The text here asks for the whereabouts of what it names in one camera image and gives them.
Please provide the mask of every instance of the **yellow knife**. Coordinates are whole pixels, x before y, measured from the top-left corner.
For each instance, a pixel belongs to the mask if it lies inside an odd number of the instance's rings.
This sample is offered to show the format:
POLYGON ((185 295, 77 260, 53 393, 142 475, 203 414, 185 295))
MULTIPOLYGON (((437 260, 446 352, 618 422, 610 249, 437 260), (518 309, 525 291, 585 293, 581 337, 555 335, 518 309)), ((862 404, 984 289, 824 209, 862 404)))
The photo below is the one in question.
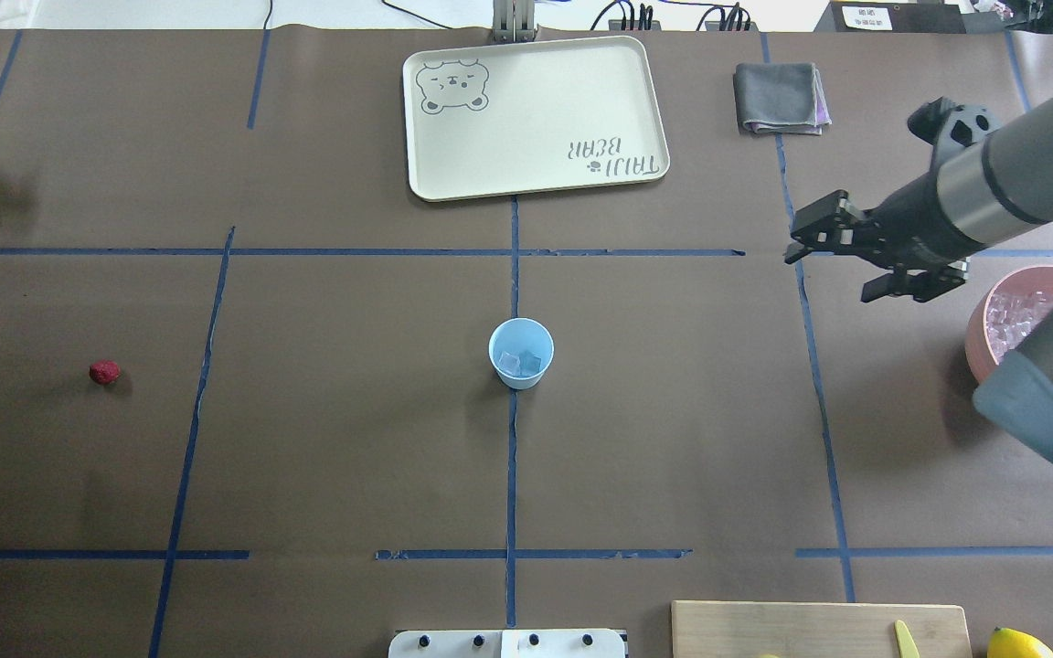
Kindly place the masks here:
POLYGON ((899 646, 899 658, 920 658, 916 642, 912 641, 912 634, 908 633, 908 625, 901 620, 896 620, 896 645, 899 646))

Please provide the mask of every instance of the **red berry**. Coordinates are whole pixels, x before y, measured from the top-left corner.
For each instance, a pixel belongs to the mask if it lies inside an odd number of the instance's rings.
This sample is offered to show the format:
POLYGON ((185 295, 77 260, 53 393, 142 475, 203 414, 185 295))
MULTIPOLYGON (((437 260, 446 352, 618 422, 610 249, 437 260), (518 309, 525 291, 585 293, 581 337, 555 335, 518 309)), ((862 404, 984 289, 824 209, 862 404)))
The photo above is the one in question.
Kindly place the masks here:
POLYGON ((117 365, 115 361, 97 361, 92 363, 92 367, 88 367, 87 376, 92 378, 93 382, 104 386, 104 384, 116 382, 117 378, 121 377, 121 366, 117 365))

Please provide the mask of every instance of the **white tray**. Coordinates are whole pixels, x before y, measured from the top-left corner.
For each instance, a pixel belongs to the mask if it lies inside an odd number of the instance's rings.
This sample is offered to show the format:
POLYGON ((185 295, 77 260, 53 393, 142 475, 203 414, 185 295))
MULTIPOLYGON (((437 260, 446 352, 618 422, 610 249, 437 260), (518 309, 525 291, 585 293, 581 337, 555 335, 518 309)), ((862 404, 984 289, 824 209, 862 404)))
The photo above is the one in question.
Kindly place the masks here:
POLYGON ((425 200, 639 183, 669 171, 635 38, 417 53, 404 87, 409 184, 425 200))

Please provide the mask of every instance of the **gray towel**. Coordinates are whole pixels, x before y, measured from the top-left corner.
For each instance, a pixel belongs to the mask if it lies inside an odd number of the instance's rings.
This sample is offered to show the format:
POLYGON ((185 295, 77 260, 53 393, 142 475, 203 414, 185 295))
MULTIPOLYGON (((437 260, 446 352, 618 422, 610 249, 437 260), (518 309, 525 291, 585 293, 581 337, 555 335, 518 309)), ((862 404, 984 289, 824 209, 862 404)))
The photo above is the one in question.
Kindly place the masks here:
POLYGON ((814 63, 740 63, 734 74, 734 93, 738 123, 758 135, 821 135, 822 126, 831 123, 814 63))

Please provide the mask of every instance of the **pink bowl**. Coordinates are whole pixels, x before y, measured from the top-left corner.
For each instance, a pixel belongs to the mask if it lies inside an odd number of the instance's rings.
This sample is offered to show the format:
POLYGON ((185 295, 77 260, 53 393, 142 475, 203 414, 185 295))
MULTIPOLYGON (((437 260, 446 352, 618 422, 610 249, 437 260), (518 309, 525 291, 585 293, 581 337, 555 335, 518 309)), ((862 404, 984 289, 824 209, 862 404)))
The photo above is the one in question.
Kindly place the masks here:
POLYGON ((979 384, 998 366, 994 345, 990 344, 988 320, 990 307, 994 305, 994 296, 999 293, 1034 295, 1039 291, 1053 297, 1053 265, 1025 266, 1011 272, 994 283, 994 287, 990 287, 990 292, 978 302, 977 308, 973 310, 966 330, 966 360, 979 384))

